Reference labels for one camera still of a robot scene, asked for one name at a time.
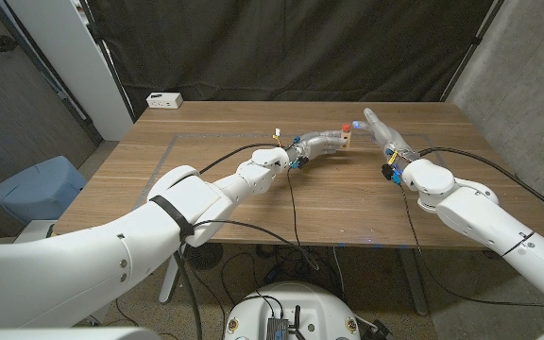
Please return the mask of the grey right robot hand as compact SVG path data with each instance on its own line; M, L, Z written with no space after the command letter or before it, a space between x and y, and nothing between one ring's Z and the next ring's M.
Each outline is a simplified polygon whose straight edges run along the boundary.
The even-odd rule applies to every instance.
M383 123L372 109L364 109L365 121L353 121L353 128L367 130L386 158L382 174L387 180L401 184L401 175L407 165L420 158L420 154L409 146L393 128Z

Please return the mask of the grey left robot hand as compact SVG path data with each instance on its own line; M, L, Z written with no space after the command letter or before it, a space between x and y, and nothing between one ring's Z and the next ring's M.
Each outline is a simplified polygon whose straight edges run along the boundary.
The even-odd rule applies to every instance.
M289 161L300 167L320 155L333 154L347 142L341 130L314 131L303 134L286 149Z

